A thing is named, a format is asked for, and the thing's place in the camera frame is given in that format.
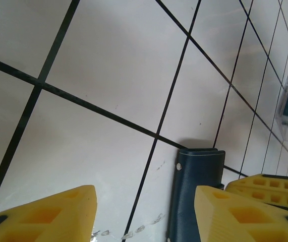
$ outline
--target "floor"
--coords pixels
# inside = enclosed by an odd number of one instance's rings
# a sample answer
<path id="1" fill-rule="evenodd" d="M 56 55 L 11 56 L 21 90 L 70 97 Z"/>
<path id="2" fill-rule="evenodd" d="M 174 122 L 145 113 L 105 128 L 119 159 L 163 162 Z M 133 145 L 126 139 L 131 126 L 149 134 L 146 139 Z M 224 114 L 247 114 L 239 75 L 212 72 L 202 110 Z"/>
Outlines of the floor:
<path id="1" fill-rule="evenodd" d="M 0 1 L 0 211 L 93 184 L 93 241 L 165 241 L 179 148 L 288 175 L 287 76 L 288 0 Z"/>

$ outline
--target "metal rivet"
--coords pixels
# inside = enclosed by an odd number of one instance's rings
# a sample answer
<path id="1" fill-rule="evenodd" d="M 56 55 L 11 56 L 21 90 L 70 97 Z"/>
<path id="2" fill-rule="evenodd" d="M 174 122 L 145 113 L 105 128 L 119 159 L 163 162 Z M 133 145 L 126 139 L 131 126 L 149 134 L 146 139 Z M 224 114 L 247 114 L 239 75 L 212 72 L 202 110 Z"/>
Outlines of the metal rivet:
<path id="1" fill-rule="evenodd" d="M 179 164 L 179 163 L 177 163 L 177 164 L 176 164 L 176 169 L 177 169 L 177 170 L 182 170 L 182 165 Z"/>

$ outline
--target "white tile floor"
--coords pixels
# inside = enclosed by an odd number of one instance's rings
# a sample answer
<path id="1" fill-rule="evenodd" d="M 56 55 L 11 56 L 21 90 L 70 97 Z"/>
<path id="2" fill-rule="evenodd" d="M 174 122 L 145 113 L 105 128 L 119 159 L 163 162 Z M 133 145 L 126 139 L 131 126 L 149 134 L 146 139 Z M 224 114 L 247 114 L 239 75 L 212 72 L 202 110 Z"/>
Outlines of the white tile floor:
<path id="1" fill-rule="evenodd" d="M 181 145 L 225 150 L 225 185 L 288 175 L 288 0 L 70 1 L 0 1 L 0 211 L 94 184 L 93 241 L 159 242 Z"/>

